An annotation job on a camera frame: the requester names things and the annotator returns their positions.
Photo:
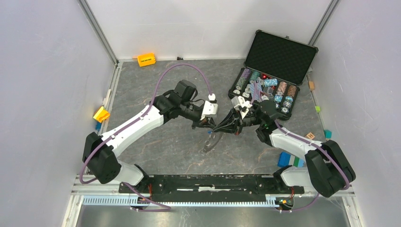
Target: wooden cube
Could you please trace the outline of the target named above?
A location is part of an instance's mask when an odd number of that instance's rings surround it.
[[[305,137],[308,138],[308,139],[310,139],[310,140],[313,140],[313,139],[314,139],[314,135],[313,135],[311,132],[308,133]]]
[[[309,82],[309,89],[310,89],[311,91],[314,90],[314,83],[313,83],[312,81]]]

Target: yellow block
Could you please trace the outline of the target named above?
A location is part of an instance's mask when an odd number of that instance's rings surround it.
[[[156,58],[154,53],[146,53],[143,55],[139,55],[137,59],[140,67],[156,63]]]
[[[102,123],[104,120],[110,117],[110,114],[103,106],[101,106],[93,115],[93,119],[97,120],[98,122]]]

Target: poker chip stack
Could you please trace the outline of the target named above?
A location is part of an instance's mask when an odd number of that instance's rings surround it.
[[[257,81],[257,79],[261,76],[260,72],[254,71],[251,75],[251,78],[249,78],[249,83],[253,84],[254,82]]]
[[[239,78],[237,84],[235,85],[235,88],[239,91],[242,90],[242,88],[244,87],[244,84],[246,82],[246,80],[249,77],[249,74],[251,73],[251,71],[249,69],[244,69],[244,71],[241,74],[241,77]]]
[[[294,85],[289,86],[287,96],[284,98],[283,107],[281,111],[285,114],[289,112],[292,102],[294,101],[294,96],[296,92],[296,87]]]
[[[287,88],[286,82],[279,83],[279,87],[277,88],[276,95],[274,96],[274,101],[278,104],[278,105],[276,105],[276,108],[280,107],[280,103],[283,100],[283,94],[286,91],[286,88]]]
[[[263,80],[264,87],[271,87],[277,85],[277,79],[264,79]]]

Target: gray marble floor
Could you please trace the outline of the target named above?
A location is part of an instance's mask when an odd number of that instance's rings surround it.
[[[158,61],[143,68],[136,62],[125,62],[108,130],[141,111],[149,103],[163,71],[182,62],[196,65],[210,80],[219,105],[215,121],[220,122],[232,108],[227,92],[243,67],[243,59]],[[198,88],[198,97],[207,99],[207,88],[201,76],[186,66],[171,70],[161,82],[158,94],[174,89],[182,79],[193,82]],[[303,83],[300,88],[292,117],[282,124],[302,136],[312,132],[317,140],[323,141],[323,128],[307,83]],[[129,164],[138,164],[148,174],[261,174],[273,173],[278,169],[277,161],[282,150],[261,143],[255,133],[257,126],[245,128],[238,136],[224,134],[213,150],[205,153],[203,148],[209,138],[209,130],[192,130],[191,124],[191,121],[182,117],[173,119],[137,140],[119,158]]]

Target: open case lid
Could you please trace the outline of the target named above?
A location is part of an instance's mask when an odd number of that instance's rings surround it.
[[[244,64],[298,85],[304,80],[317,52],[317,47],[258,30]]]

